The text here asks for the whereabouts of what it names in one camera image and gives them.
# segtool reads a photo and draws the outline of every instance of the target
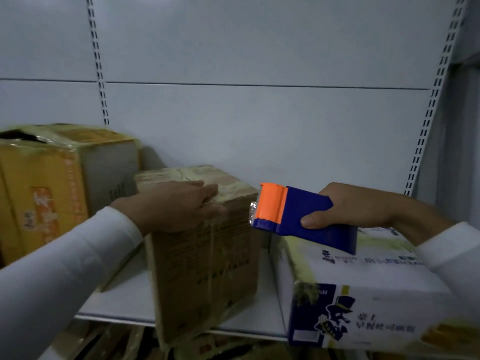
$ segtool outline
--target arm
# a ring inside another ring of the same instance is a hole
[[[202,205],[215,184],[167,182],[118,199],[62,237],[0,271],[0,354],[37,359],[123,258],[152,231],[194,228],[225,212]]]
[[[304,217],[305,228],[333,224],[394,228],[417,247],[425,265],[480,314],[480,231],[396,193],[331,183],[320,194],[330,197],[333,208]]]

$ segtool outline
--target barcode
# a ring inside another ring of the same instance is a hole
[[[319,337],[320,337],[320,332],[318,331],[305,331],[305,330],[293,331],[293,341],[318,343]]]

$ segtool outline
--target sleeve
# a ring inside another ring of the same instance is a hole
[[[417,247],[423,263],[480,315],[480,231],[466,222]]]
[[[0,354],[37,359],[95,288],[143,240],[123,213],[94,217],[0,270]]]

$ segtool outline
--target metal shelf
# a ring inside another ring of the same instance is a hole
[[[76,318],[154,327],[155,309],[145,251],[142,249],[125,266],[105,292],[93,293]],[[210,332],[287,340],[267,250],[261,251],[258,291],[253,302]]]

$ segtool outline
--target white box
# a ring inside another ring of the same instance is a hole
[[[469,309],[395,230],[359,229],[356,256],[292,236],[270,255],[291,345],[480,353]]]

